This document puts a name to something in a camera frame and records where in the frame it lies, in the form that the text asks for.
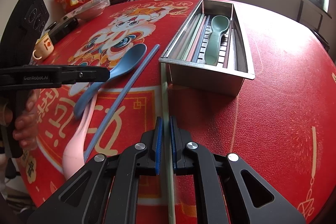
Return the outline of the person left hand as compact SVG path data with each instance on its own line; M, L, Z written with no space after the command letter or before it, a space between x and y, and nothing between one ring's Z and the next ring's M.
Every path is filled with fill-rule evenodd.
M18 141L21 148L26 151L36 149L37 147L37 135L39 130L36 102L39 98L39 94L39 89L30 91L25 110L22 112L22 115L18 116L15 120L13 138Z

